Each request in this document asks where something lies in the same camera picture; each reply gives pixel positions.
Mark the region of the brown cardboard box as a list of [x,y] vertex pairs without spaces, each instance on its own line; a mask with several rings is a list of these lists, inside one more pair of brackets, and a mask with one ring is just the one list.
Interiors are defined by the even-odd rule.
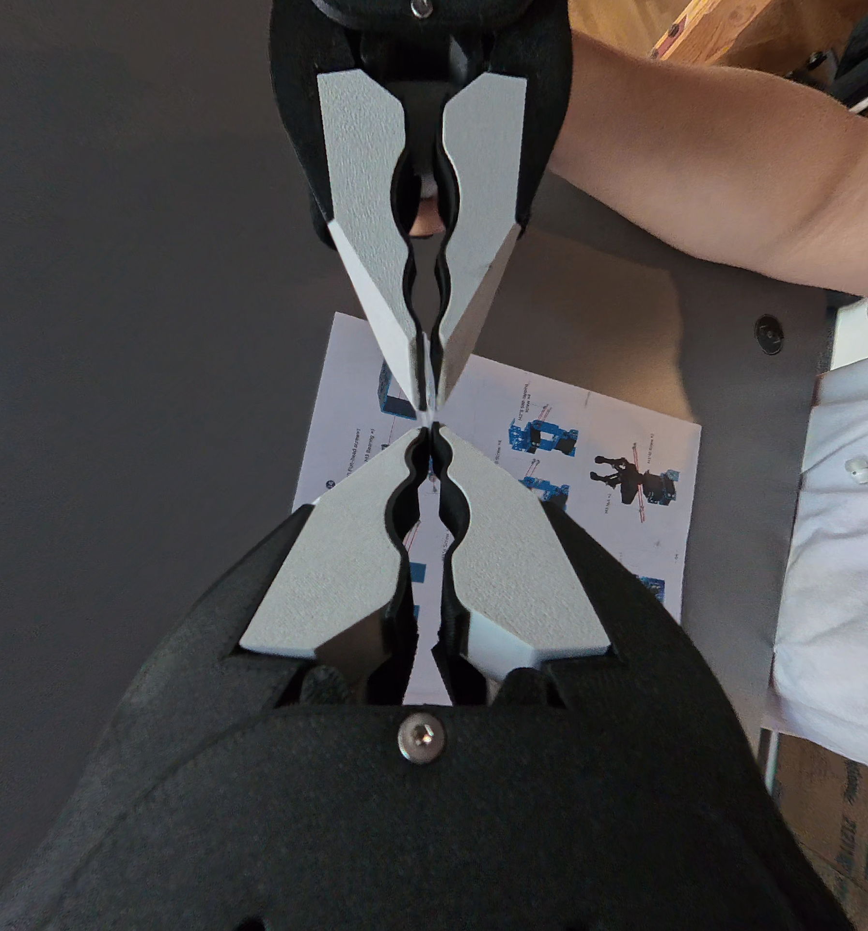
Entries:
[[854,926],[868,930],[868,767],[782,736],[773,797]]

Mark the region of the person's right hand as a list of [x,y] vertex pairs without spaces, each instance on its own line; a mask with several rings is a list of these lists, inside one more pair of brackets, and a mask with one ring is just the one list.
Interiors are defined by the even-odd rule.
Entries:
[[433,174],[427,173],[421,178],[420,202],[409,236],[412,239],[429,239],[444,233],[445,229],[440,215],[438,184]]

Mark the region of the black desk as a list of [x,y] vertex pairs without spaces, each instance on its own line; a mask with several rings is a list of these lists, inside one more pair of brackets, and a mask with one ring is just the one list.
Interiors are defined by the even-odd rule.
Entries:
[[[0,892],[160,639],[288,515],[334,313],[362,317],[269,10],[0,2]],[[752,741],[827,336],[823,292],[545,176],[476,347],[702,426],[682,619]]]

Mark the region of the person's right forearm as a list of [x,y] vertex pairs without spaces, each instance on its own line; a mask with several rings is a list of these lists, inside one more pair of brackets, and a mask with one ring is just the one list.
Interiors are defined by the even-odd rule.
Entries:
[[868,298],[868,119],[764,73],[572,54],[554,173],[696,258]]

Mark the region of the plywood panel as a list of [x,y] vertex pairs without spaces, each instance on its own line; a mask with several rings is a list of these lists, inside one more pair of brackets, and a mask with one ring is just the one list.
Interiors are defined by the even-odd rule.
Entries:
[[784,75],[815,52],[843,48],[868,1],[696,1],[649,56]]

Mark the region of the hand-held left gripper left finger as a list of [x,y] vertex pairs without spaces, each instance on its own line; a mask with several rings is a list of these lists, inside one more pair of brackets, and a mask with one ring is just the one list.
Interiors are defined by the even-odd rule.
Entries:
[[335,668],[368,703],[403,701],[418,644],[404,541],[429,457],[429,429],[412,430],[294,514],[303,525],[241,648]]

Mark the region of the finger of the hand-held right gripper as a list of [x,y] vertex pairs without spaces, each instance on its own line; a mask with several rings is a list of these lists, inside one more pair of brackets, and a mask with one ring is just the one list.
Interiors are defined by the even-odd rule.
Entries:
[[521,231],[517,203],[527,81],[477,76],[445,105],[441,140],[456,180],[443,250],[449,295],[436,329],[437,405],[456,387]]
[[408,241],[393,203],[405,154],[401,102],[365,72],[316,78],[331,186],[331,236],[393,377],[417,412],[427,409],[426,353],[409,308]]

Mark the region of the printed instruction sheet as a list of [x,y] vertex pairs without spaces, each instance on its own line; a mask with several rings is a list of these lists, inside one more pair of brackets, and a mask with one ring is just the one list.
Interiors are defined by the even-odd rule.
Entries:
[[669,470],[637,471],[644,450],[637,444],[654,439],[665,445],[668,465],[694,472],[699,428],[631,404],[545,379],[530,372],[472,355],[458,385],[438,413],[416,412],[397,420],[377,411],[377,376],[383,358],[370,324],[337,314],[316,398],[299,478],[294,514],[351,476],[379,452],[408,432],[428,428],[430,457],[426,480],[418,488],[420,519],[406,536],[418,644],[401,703],[368,703],[366,686],[358,703],[368,705],[485,706],[453,703],[433,655],[439,641],[444,559],[453,537],[440,518],[440,479],[433,463],[432,428],[445,426],[483,453],[540,499],[611,646],[603,656],[545,662],[541,669],[515,669],[504,680],[524,680],[522,692],[536,692],[537,705],[566,706],[564,668],[577,674],[592,669],[624,668],[632,658],[638,669],[652,669],[642,658],[645,624],[659,626],[653,642],[676,644],[667,615],[681,601],[681,561],[685,553],[691,501],[680,491],[676,518],[661,515],[646,525],[647,511],[658,505],[626,506],[627,488],[645,498],[638,485],[675,476]]

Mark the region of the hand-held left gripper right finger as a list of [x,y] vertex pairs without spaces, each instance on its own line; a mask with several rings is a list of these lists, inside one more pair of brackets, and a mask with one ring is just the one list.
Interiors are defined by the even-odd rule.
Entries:
[[445,426],[432,428],[444,559],[433,655],[453,703],[485,703],[487,680],[605,655],[611,646],[547,510]]

